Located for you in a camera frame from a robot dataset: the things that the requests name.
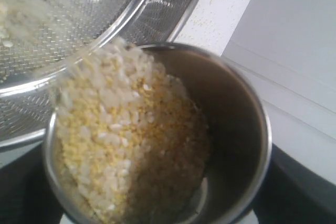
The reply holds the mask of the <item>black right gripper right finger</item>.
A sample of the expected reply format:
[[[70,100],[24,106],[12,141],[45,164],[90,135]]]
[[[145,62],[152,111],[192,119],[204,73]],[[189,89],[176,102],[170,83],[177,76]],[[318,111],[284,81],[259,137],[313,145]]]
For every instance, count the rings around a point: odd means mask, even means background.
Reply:
[[[335,223],[335,185],[274,145],[254,211],[259,223]]]

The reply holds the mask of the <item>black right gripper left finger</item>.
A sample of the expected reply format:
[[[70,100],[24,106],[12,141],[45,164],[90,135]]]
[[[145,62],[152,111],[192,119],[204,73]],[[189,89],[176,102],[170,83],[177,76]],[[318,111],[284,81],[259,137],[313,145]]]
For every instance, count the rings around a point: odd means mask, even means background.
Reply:
[[[60,223],[61,216],[40,153],[28,153],[1,169],[1,223]]]

